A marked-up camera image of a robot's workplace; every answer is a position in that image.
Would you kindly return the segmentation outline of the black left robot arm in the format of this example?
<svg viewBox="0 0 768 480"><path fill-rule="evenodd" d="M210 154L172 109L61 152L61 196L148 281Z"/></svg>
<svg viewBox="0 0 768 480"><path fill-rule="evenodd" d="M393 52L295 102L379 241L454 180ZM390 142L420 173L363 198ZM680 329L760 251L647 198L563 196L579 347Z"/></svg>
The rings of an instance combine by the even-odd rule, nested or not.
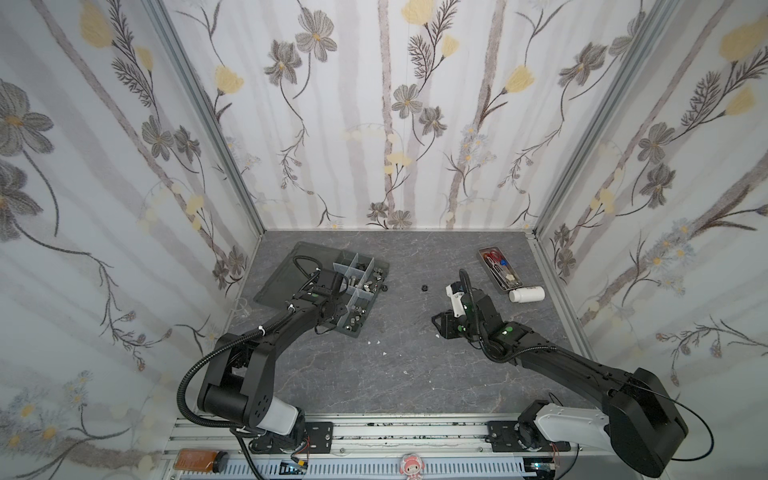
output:
<svg viewBox="0 0 768 480"><path fill-rule="evenodd" d="M305 414L274 394L276 364L303 334L346 313L348 287L344 274L318 263L284 313L244 334L223 335L190 367L176 393L179 413L241 441L270 436L279 449L305 447Z"/></svg>

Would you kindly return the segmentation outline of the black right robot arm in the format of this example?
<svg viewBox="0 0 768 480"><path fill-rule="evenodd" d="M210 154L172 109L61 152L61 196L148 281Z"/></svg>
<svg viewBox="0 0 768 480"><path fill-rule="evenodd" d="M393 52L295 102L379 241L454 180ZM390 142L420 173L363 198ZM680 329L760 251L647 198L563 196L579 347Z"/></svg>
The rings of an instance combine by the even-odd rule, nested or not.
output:
<svg viewBox="0 0 768 480"><path fill-rule="evenodd" d="M613 368L547 340L532 328L501 318L491 298L471 284L465 270L449 284L449 310L431 321L445 339L463 338L495 364L532 370L578 394L593 409L546 400L532 403L518 418L534 441L569 442L614 453L635 472L660 477L677 461L689 434L684 409L659 378L638 368Z"/></svg>

